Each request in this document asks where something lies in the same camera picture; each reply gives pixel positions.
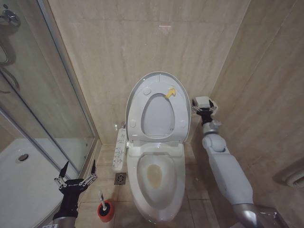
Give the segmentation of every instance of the toilet lid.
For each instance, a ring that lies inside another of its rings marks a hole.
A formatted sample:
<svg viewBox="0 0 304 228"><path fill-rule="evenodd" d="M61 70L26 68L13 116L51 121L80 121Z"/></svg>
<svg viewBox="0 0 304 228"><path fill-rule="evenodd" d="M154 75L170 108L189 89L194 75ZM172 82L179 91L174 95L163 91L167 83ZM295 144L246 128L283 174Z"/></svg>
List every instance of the toilet lid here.
<svg viewBox="0 0 304 228"><path fill-rule="evenodd" d="M169 98L165 96L174 90ZM190 128L190 102L180 81L164 72L143 77L133 88L126 108L131 142L183 142Z"/></svg>

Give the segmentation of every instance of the shower drain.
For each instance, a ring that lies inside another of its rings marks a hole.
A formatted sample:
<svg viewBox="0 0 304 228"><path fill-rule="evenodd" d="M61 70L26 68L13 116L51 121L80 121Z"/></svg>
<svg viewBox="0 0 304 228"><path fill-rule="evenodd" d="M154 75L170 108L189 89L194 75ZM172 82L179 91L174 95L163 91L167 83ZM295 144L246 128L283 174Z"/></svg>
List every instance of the shower drain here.
<svg viewBox="0 0 304 228"><path fill-rule="evenodd" d="M29 154L28 153L25 153L25 154L22 154L20 155L17 159L16 159L16 163L22 163L24 162L26 159L29 158Z"/></svg>
<svg viewBox="0 0 304 228"><path fill-rule="evenodd" d="M115 175L115 181L114 181L114 185L121 185L121 184L125 184L125 179L126 179L127 173L125 172L119 172Z"/></svg>

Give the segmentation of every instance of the yellow toilet seat lifter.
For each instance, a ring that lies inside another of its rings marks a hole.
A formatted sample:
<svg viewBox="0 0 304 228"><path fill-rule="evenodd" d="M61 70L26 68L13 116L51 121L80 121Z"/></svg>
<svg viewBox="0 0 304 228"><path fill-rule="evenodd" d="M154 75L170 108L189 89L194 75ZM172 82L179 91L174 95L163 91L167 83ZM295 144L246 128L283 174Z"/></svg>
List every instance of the yellow toilet seat lifter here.
<svg viewBox="0 0 304 228"><path fill-rule="evenodd" d="M175 88L171 88L169 90L169 92L167 93L167 95L165 96L165 98L169 99L169 97L171 97L172 95L175 96L176 92L175 92Z"/></svg>

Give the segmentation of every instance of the bidet control panel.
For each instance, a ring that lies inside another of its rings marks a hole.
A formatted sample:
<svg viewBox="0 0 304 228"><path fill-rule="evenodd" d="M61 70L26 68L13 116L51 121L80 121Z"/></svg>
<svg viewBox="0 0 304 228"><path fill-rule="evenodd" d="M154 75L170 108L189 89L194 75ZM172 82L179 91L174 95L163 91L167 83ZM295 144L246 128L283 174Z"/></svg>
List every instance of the bidet control panel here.
<svg viewBox="0 0 304 228"><path fill-rule="evenodd" d="M126 152L126 144L127 144L127 130L125 128L120 128L118 131L116 147L113 157L113 164L112 164L112 169L115 172L119 172L123 168L124 155Z"/></svg>

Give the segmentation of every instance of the toilet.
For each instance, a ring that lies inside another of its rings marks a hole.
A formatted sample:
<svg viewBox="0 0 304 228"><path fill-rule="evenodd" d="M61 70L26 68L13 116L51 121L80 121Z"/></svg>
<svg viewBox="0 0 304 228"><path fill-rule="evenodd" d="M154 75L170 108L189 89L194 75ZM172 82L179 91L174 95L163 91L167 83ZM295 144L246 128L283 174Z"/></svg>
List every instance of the toilet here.
<svg viewBox="0 0 304 228"><path fill-rule="evenodd" d="M183 142L191 121L188 94L165 72L144 76L126 108L127 169L140 213L149 221L171 221L185 192Z"/></svg>

